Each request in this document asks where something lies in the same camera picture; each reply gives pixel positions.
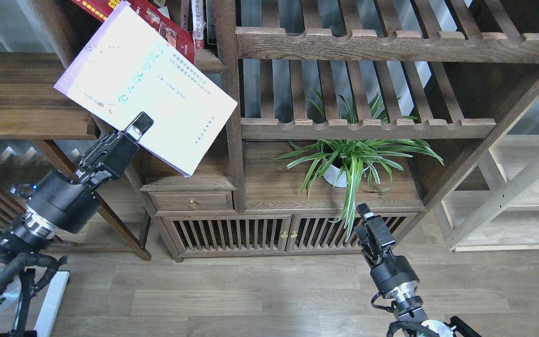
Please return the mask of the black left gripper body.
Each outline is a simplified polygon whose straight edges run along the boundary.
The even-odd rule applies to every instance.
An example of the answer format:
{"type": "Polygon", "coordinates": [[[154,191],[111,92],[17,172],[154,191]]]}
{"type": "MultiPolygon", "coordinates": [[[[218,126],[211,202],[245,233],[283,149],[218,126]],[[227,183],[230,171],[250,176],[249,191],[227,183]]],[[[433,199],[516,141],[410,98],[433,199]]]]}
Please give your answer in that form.
{"type": "Polygon", "coordinates": [[[12,194],[27,201],[22,226],[31,234],[78,233],[99,209],[94,192],[104,182],[118,179],[138,148],[130,132],[115,131],[83,156],[77,179],[51,171],[37,184],[14,184],[12,194]]]}

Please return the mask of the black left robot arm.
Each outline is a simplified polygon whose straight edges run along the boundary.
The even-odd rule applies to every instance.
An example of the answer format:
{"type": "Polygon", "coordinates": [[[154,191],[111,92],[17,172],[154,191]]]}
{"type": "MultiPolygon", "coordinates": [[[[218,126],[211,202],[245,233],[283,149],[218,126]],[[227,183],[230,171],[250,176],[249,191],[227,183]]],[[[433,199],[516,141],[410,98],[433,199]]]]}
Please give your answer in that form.
{"type": "Polygon", "coordinates": [[[82,156],[75,179],[54,170],[37,184],[12,187],[13,194],[26,199],[27,209],[0,231],[0,311],[17,305],[5,337],[38,336],[26,328],[30,301],[68,261],[42,250],[60,230],[77,233],[86,225],[101,205],[94,193],[106,181],[121,177],[138,151],[139,139],[153,124],[141,112],[124,130],[101,137],[82,156]]]}

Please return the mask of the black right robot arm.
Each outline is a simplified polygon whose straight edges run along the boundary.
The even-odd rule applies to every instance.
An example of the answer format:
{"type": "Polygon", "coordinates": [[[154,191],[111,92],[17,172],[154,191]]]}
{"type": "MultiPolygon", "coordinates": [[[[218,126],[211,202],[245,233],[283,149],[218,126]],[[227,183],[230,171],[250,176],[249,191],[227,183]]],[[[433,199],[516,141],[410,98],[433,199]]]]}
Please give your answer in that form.
{"type": "Polygon", "coordinates": [[[391,247],[395,239],[385,220],[373,214],[366,204],[358,205],[357,211],[362,223],[354,230],[378,290],[371,305],[393,313],[396,318],[389,325],[387,336],[392,337],[402,330],[407,337],[454,337],[456,333],[478,337],[479,334],[457,316],[452,316],[450,323],[428,318],[422,308],[423,300],[416,293],[420,279],[404,256],[393,254],[391,247]]]}

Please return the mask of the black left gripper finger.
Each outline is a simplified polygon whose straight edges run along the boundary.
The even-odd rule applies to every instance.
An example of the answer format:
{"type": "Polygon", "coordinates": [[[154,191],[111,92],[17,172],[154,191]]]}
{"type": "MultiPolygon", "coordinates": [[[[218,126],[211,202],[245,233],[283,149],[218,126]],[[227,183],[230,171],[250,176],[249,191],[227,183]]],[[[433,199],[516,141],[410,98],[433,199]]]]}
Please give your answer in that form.
{"type": "Polygon", "coordinates": [[[134,141],[139,141],[153,124],[154,120],[147,113],[142,111],[126,128],[124,128],[124,132],[126,132],[126,134],[128,134],[134,141]]]}

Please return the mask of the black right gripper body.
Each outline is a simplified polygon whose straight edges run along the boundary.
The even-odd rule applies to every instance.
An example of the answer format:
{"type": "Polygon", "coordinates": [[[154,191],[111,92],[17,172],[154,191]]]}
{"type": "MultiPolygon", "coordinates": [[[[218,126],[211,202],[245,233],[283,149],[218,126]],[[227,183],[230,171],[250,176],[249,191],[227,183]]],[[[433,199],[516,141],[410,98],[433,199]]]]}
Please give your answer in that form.
{"type": "Polygon", "coordinates": [[[396,302],[419,301],[416,294],[419,277],[404,256],[392,252],[395,239],[383,218],[362,215],[362,223],[354,230],[379,296],[396,302]]]}

